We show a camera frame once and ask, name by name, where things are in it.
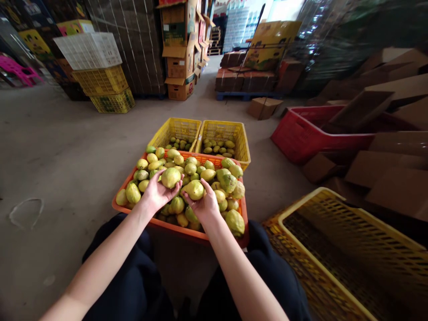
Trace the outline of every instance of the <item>red plastic crate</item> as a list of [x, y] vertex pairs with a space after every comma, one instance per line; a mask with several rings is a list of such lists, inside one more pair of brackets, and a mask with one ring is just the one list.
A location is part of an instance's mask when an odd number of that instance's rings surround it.
[[320, 129], [345, 106], [292, 107], [271, 136], [294, 164], [303, 165], [321, 151], [367, 149], [377, 132], [418, 130], [388, 113], [362, 129], [363, 134], [328, 134]]
[[[214, 164], [215, 169], [220, 169], [223, 168], [222, 166], [222, 160], [224, 159], [224, 157], [219, 157], [219, 156], [212, 156], [212, 155], [205, 155], [205, 154], [198, 154], [198, 153], [193, 153], [193, 152], [185, 152], [185, 151], [180, 151], [180, 154], [184, 157], [184, 159], [186, 160], [188, 157], [195, 157], [198, 161], [201, 162], [201, 164], [204, 164], [205, 161], [211, 161]], [[144, 153], [142, 155], [141, 158], [147, 159], [147, 153]], [[232, 159], [237, 165], [241, 166], [241, 164]], [[137, 170], [137, 167], [134, 166], [134, 169], [131, 171], [131, 173], [128, 175], [128, 177], [125, 179], [125, 182], [123, 182], [122, 186], [120, 187], [120, 189], [118, 190], [118, 192], [122, 189], [125, 189], [126, 186], [128, 185], [128, 183], [133, 179], [134, 176], [134, 172]], [[113, 208], [115, 210], [118, 210], [119, 212], [123, 212], [126, 214], [129, 214], [131, 212], [131, 210], [129, 208], [123, 207], [123, 206], [119, 206], [116, 203], [116, 195], [117, 193], [114, 195], [113, 200], [111, 202], [111, 205], [113, 206]], [[247, 247], [248, 242], [250, 241], [250, 234], [248, 231], [248, 216], [247, 216], [247, 204], [245, 202], [245, 197], [241, 198], [240, 200], [238, 200], [239, 203], [239, 208], [238, 208], [238, 212], [241, 214], [242, 218], [244, 219], [245, 222], [245, 232], [243, 237], [241, 238], [236, 238], [236, 241], [238, 242], [238, 244], [240, 245], [241, 248]], [[197, 242], [203, 245], [207, 245], [210, 246], [210, 241], [208, 239], [208, 236], [203, 233], [203, 232], [199, 232], [199, 231], [195, 231], [195, 230], [191, 230], [188, 228], [184, 228], [181, 226], [177, 226], [177, 225], [173, 225], [173, 224], [169, 224], [167, 222], [163, 222], [161, 220], [158, 220], [157, 218], [152, 218], [149, 222], [149, 225], [155, 228], [160, 228], [163, 229], [164, 231], [168, 231], [171, 232], [181, 238], [185, 238], [188, 239], [190, 241], [193, 242]]]

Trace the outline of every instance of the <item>blue pallet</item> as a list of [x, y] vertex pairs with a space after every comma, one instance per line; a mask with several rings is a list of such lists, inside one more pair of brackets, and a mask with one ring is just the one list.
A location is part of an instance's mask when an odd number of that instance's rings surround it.
[[217, 94], [217, 100], [223, 100], [225, 96], [240, 96], [242, 97], [243, 101], [250, 101], [251, 97], [269, 97], [269, 98], [275, 98], [280, 99], [282, 98], [282, 94], [279, 93], [272, 93], [272, 92], [260, 92], [260, 93], [247, 93], [247, 92], [220, 92], [216, 91]]
[[164, 100], [166, 97], [167, 97], [166, 94], [138, 94], [138, 95], [134, 95], [134, 99], [158, 98], [159, 100]]

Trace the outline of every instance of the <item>pink plastic crate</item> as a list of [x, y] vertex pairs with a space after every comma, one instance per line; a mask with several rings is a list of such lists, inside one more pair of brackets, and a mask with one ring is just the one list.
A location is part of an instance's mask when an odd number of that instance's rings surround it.
[[388, 113], [362, 129], [362, 134], [328, 134], [320, 129], [345, 106], [292, 107], [271, 136], [294, 164], [303, 165], [321, 151], [367, 149], [377, 132], [418, 130]]

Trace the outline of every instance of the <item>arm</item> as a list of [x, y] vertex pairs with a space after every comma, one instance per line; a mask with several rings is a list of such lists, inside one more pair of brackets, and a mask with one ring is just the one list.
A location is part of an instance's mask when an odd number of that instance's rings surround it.
[[241, 318], [245, 321], [288, 320], [233, 237], [218, 210], [214, 191], [203, 179], [201, 182], [206, 196], [197, 202], [193, 202], [187, 193], [185, 198], [208, 235]]
[[41, 321], [81, 320], [115, 277], [153, 215], [179, 191], [158, 182], [163, 171], [150, 180], [143, 197], [130, 214], [80, 267], [61, 298]]

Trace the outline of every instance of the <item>concrete floor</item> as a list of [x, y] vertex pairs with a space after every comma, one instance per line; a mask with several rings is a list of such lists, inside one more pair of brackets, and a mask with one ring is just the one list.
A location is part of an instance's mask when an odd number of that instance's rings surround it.
[[[137, 100], [125, 115], [99, 114], [91, 102], [72, 102], [49, 85], [0, 88], [0, 309], [10, 319], [37, 319], [64, 291], [95, 232], [115, 215], [111, 200], [119, 186], [168, 117], [245, 124], [251, 219], [261, 222], [314, 189], [269, 139], [282, 110], [257, 121], [246, 113], [248, 102], [215, 100], [220, 58], [212, 57], [187, 101]], [[8, 215], [27, 198], [42, 198], [45, 207], [32, 230], [21, 230]], [[195, 310], [217, 266], [212, 250], [149, 232], [174, 306], [190, 296]]]

